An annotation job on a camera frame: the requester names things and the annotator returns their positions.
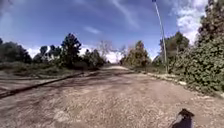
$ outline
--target foliage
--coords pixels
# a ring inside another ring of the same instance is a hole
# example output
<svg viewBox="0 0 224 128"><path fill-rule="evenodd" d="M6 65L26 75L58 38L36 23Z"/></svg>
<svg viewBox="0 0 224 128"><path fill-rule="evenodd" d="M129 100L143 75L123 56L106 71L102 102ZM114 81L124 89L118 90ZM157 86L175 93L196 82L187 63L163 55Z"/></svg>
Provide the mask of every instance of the foliage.
<svg viewBox="0 0 224 128"><path fill-rule="evenodd" d="M1 44L3 44L3 40L2 40L2 38L0 38L0 45L1 45Z"/></svg>
<svg viewBox="0 0 224 128"><path fill-rule="evenodd" d="M101 53L101 56L106 59L106 55L112 51L112 43L109 41L101 41L98 46L98 51Z"/></svg>
<svg viewBox="0 0 224 128"><path fill-rule="evenodd" d="M14 42L7 42L0 45L0 61L31 63L31 57L21 45Z"/></svg>
<svg viewBox="0 0 224 128"><path fill-rule="evenodd" d="M201 88L224 91L224 38L217 38L181 55L175 73Z"/></svg>
<svg viewBox="0 0 224 128"><path fill-rule="evenodd" d="M196 46L179 55L174 72L204 91L224 91L224 3L209 0Z"/></svg>
<svg viewBox="0 0 224 128"><path fill-rule="evenodd" d="M93 52L90 52L88 49L85 52L85 55L83 56L84 62L88 65L89 68L99 68L103 66L106 61L102 56L100 56L98 50L93 50Z"/></svg>
<svg viewBox="0 0 224 128"><path fill-rule="evenodd" d="M73 34L68 34L61 44L61 64L67 68L74 68L76 61L79 61L79 50L81 43Z"/></svg>
<svg viewBox="0 0 224 128"><path fill-rule="evenodd" d="M174 36L165 38L167 61L169 64L169 72L173 70L173 66L176 63L176 56L189 47L189 40L183 36L182 33L177 32ZM157 66L164 66L164 46L162 40L160 41L161 52L159 56L153 61L153 64Z"/></svg>
<svg viewBox="0 0 224 128"><path fill-rule="evenodd" d="M40 53L34 56L33 63L42 63L42 62L43 62L42 55Z"/></svg>
<svg viewBox="0 0 224 128"><path fill-rule="evenodd" d="M148 57L142 41L138 41L135 48L131 49L128 55L124 56L120 62L122 65L131 67L145 67L151 60Z"/></svg>
<svg viewBox="0 0 224 128"><path fill-rule="evenodd" d="M206 6L206 16L201 19L198 46L224 36L224 2L223 0L209 0Z"/></svg>
<svg viewBox="0 0 224 128"><path fill-rule="evenodd" d="M48 52L48 57L51 59L58 59L61 54L61 48L55 47L54 45L50 46L50 50Z"/></svg>

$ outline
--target shrub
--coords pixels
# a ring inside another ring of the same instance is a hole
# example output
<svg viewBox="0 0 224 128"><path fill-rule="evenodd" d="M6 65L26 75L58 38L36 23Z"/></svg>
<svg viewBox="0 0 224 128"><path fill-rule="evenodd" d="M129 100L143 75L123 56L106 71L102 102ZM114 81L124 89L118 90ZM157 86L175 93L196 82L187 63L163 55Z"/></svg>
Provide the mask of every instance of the shrub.
<svg viewBox="0 0 224 128"><path fill-rule="evenodd" d="M224 38L195 47L178 57L173 72L206 91L224 91Z"/></svg>

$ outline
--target dirt path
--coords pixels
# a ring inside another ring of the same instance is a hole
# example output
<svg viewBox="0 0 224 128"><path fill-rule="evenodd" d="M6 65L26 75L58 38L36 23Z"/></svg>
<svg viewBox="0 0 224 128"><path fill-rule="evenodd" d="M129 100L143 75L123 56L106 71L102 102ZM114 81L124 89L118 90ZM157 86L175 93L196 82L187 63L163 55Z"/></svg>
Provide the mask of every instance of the dirt path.
<svg viewBox="0 0 224 128"><path fill-rule="evenodd" d="M1 128L167 128L187 108L195 128L223 128L224 101L128 70L69 79L0 99Z"/></svg>

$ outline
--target lamp post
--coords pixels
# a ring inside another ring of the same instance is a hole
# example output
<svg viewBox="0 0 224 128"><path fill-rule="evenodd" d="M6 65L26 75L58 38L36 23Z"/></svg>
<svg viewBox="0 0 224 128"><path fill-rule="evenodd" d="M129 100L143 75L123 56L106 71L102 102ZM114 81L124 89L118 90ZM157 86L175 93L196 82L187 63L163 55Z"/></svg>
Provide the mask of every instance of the lamp post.
<svg viewBox="0 0 224 128"><path fill-rule="evenodd" d="M167 63L167 55L166 55L166 43L165 43L165 35L164 35L164 28L163 28L163 24L161 21L161 17L159 14L159 9L156 3L156 0L152 0L152 2L154 3L155 7L156 7L156 12L159 18L159 23L160 23L160 27L161 27L161 34L162 34L162 39L163 39L163 50L164 50L164 61L165 61L165 66L166 66L166 73L168 74L168 63Z"/></svg>

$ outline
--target sky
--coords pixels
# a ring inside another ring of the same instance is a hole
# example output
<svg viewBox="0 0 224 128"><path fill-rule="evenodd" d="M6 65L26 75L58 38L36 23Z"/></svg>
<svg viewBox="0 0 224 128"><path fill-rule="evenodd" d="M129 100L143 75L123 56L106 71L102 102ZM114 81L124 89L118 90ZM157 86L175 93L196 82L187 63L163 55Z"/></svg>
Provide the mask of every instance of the sky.
<svg viewBox="0 0 224 128"><path fill-rule="evenodd" d="M151 0L0 0L0 37L34 56L43 45L60 45L73 33L85 49L101 40L115 49L142 40L150 58L160 51L161 31ZM157 0L165 36L181 31L193 44L207 0ZM107 57L114 62L120 54Z"/></svg>

